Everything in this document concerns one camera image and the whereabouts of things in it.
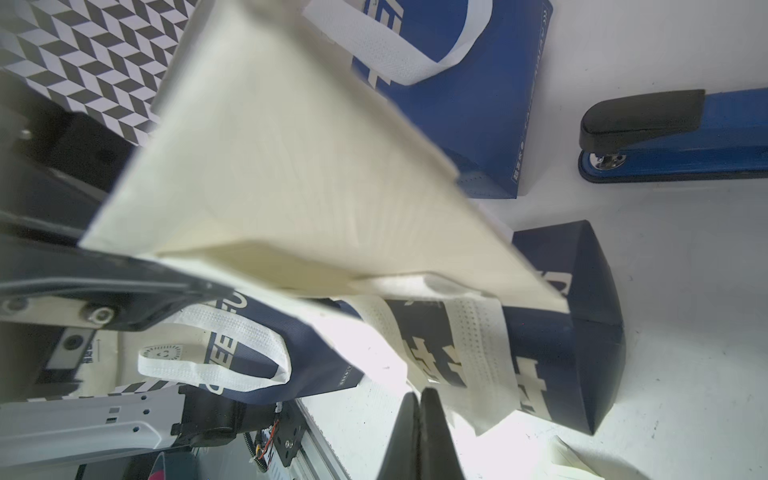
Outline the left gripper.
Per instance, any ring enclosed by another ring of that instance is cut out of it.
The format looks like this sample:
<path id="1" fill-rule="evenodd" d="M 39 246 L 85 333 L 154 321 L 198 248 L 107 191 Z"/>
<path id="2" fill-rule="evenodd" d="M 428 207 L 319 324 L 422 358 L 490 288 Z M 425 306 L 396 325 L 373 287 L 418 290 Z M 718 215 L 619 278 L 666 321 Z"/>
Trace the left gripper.
<path id="1" fill-rule="evenodd" d="M 1 398 L 59 397 L 100 330 L 139 332 L 230 289 L 79 243 L 133 145 L 25 82 L 1 81 Z"/>

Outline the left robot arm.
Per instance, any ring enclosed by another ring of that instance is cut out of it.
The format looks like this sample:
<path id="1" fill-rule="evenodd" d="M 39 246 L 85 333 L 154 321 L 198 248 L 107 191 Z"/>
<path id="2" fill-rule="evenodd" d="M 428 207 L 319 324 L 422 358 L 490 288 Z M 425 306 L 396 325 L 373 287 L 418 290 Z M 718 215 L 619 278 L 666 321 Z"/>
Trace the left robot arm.
<path id="1" fill-rule="evenodd" d="M 215 447 L 274 411 L 192 386 L 78 398 L 97 333 L 146 330 L 226 287 L 78 247 L 132 145 L 23 82 L 1 78 L 1 464 L 90 462 Z"/>

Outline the navy bag with white handles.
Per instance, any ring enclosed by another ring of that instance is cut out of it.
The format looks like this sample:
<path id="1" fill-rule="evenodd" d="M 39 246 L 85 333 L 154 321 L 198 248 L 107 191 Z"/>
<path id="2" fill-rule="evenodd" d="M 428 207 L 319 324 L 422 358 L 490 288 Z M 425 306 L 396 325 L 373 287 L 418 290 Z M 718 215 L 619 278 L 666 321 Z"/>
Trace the navy bag with white handles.
<path id="1" fill-rule="evenodd" d="M 420 282 L 413 300 L 342 297 L 405 362 L 417 390 L 483 434 L 514 410 L 593 434 L 625 363 L 623 319 L 591 224 L 518 231 L 512 245 L 565 298 L 566 312 L 509 307 Z"/>

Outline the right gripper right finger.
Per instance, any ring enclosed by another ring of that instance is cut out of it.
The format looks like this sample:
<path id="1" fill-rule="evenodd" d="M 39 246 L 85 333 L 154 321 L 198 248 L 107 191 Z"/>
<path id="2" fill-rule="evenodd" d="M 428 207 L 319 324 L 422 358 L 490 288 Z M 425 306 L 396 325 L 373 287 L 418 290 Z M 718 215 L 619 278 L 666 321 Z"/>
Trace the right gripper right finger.
<path id="1" fill-rule="evenodd" d="M 421 394 L 419 410 L 419 478 L 422 480 L 464 480 L 438 392 Z"/>

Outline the blue black stapler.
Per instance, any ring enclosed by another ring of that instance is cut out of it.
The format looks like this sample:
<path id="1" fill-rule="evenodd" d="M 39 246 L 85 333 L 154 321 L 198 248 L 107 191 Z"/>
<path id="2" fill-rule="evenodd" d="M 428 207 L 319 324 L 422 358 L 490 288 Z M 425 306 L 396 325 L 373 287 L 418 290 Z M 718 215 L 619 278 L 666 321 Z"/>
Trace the blue black stapler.
<path id="1" fill-rule="evenodd" d="M 764 178 L 767 91 L 676 90 L 605 100 L 580 122 L 591 183 Z"/>

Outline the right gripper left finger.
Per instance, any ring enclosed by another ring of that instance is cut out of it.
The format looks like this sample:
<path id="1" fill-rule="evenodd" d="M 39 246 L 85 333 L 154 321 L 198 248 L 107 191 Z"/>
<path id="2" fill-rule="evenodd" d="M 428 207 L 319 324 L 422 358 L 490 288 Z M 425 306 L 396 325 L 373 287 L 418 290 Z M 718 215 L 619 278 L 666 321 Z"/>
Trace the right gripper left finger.
<path id="1" fill-rule="evenodd" d="M 404 396 L 384 455 L 378 480 L 420 478 L 420 406 L 413 393 Z"/>

